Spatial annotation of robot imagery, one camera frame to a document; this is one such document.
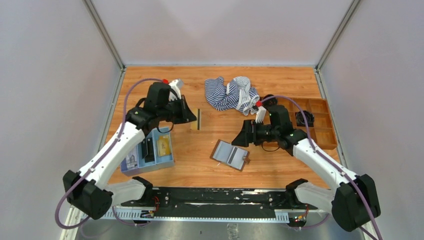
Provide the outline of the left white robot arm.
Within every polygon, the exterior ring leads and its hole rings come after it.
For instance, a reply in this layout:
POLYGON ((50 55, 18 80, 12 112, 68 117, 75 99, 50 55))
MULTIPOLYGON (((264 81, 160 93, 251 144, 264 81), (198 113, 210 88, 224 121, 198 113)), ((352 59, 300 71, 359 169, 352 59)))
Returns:
POLYGON ((115 205, 135 201, 140 206, 149 206, 153 201, 148 181, 133 177, 127 182, 109 184, 115 169, 124 158, 156 130, 160 122, 174 125, 186 124, 197 118, 190 110, 181 93, 183 81, 175 79, 151 79, 147 96, 133 107, 123 106, 121 124, 103 148, 77 171, 68 170, 62 180, 65 194, 59 200, 55 217, 67 201, 93 220, 100 219, 115 205))

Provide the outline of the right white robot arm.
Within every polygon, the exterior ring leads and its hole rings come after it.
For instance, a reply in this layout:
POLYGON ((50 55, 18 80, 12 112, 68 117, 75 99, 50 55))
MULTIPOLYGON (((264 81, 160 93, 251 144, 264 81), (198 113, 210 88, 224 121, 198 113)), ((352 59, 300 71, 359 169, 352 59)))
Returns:
POLYGON ((302 129, 296 129, 283 105, 259 107, 256 119, 244 120, 233 146, 256 146, 275 142, 278 147, 310 167, 328 189, 301 178, 286 186, 285 201, 292 209, 312 205, 332 215, 336 223, 351 232, 381 215, 374 180, 358 175, 330 157, 302 129))

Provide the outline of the brown leather card holder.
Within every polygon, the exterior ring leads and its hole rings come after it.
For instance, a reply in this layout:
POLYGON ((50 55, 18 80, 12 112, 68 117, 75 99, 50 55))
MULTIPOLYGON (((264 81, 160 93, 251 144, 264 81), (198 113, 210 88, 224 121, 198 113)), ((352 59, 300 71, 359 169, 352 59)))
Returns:
POLYGON ((241 172, 251 161, 249 155, 249 151, 219 139, 209 158, 241 172))

